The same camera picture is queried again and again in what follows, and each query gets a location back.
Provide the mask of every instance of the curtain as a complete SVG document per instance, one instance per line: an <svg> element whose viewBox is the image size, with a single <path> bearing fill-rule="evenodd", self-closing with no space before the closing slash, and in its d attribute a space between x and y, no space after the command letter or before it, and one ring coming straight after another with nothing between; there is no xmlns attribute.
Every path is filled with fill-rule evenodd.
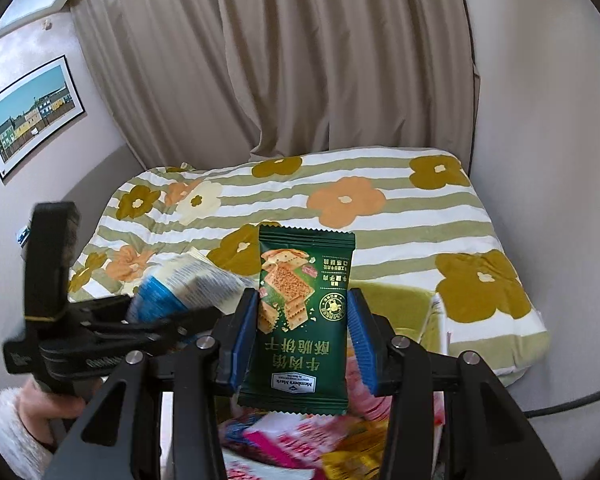
<svg viewBox="0 0 600 480"><path fill-rule="evenodd" d="M87 64L146 166L433 146L468 168L463 0L70 0Z"/></svg>

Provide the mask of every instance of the white wall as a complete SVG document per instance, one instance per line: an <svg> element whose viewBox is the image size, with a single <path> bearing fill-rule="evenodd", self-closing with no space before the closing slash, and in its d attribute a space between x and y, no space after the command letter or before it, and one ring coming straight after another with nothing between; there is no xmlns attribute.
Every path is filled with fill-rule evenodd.
<svg viewBox="0 0 600 480"><path fill-rule="evenodd" d="M482 76L472 182L552 332L523 409L600 389L600 15L590 0L467 0ZM565 480L600 455L600 403L536 419Z"/></svg>
<svg viewBox="0 0 600 480"><path fill-rule="evenodd" d="M71 15L60 12L50 19L51 30L38 21L0 38L0 90L65 54L86 113L21 163L4 184L0 181L0 345L22 319L23 260L15 235L33 205L65 196L75 200L87 209L81 228L90 232L81 233L84 241L111 193L141 171L96 91ZM21 382L5 372L0 347L0 389Z"/></svg>

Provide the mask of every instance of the silver screw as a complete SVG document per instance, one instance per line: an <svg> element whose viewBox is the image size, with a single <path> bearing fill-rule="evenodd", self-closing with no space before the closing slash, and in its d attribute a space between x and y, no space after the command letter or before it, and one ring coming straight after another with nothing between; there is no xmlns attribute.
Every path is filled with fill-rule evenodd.
<svg viewBox="0 0 600 480"><path fill-rule="evenodd" d="M200 348L201 350L206 350L207 348L211 348L215 344L216 344L216 340L213 338L213 336L210 336L210 335L203 335L202 337L199 337L198 340L196 341L196 346L198 348Z"/></svg>
<svg viewBox="0 0 600 480"><path fill-rule="evenodd" d="M144 359L144 355L139 350L132 350L125 357L125 361L130 365L137 365L142 359Z"/></svg>
<svg viewBox="0 0 600 480"><path fill-rule="evenodd" d="M393 346L395 346L396 348L408 348L409 345L411 344L411 341L409 340L408 337L403 336L403 335L394 335L391 338L391 344Z"/></svg>
<svg viewBox="0 0 600 480"><path fill-rule="evenodd" d="M468 365L477 365L480 362L480 356L472 350L465 352L462 355L462 359L464 359L464 362Z"/></svg>

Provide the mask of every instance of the black cable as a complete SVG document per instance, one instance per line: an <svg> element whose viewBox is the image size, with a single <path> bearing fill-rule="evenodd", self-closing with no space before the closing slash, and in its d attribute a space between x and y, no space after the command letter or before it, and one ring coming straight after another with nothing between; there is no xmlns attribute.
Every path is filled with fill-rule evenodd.
<svg viewBox="0 0 600 480"><path fill-rule="evenodd" d="M576 400L570 400L569 402L564 402L562 404L556 404L555 406L549 406L548 408L541 408L540 410L529 410L528 412L524 412L526 418L535 418L536 416L545 416L545 415L553 415L554 413L568 412L569 410L575 410L576 408L581 408L583 406L587 406L588 404L592 404L594 402L598 402L600 400L600 391L590 394L586 397L581 397Z"/></svg>

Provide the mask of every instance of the picture of colorful houses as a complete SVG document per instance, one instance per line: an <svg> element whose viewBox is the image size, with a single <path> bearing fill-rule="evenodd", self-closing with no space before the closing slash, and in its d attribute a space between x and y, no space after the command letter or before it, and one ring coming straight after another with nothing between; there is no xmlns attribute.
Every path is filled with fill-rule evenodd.
<svg viewBox="0 0 600 480"><path fill-rule="evenodd" d="M30 140L75 108L61 66L55 66L0 101L0 156L7 162Z"/></svg>

